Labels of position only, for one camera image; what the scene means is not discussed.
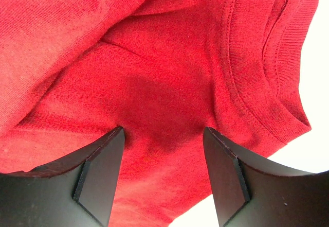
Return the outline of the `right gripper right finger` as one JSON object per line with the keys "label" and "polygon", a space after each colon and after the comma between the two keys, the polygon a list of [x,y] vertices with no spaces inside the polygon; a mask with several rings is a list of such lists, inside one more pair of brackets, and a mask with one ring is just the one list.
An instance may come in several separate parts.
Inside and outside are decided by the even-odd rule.
{"label": "right gripper right finger", "polygon": [[328,172],[276,163],[212,128],[203,147],[220,226],[328,226]]}

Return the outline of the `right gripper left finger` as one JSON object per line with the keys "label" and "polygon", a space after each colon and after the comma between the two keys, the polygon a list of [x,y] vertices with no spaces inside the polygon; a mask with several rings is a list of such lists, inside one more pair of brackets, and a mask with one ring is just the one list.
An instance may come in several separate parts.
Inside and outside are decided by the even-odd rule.
{"label": "right gripper left finger", "polygon": [[1,174],[1,226],[108,226],[122,127],[31,171]]}

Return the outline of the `red t shirt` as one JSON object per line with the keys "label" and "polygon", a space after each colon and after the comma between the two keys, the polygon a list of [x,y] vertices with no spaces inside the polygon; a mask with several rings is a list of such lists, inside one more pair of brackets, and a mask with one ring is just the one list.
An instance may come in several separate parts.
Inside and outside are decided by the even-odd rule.
{"label": "red t shirt", "polygon": [[122,126],[111,226],[210,195],[202,135],[270,156],[310,130],[301,49],[318,0],[1,0],[1,172]]}

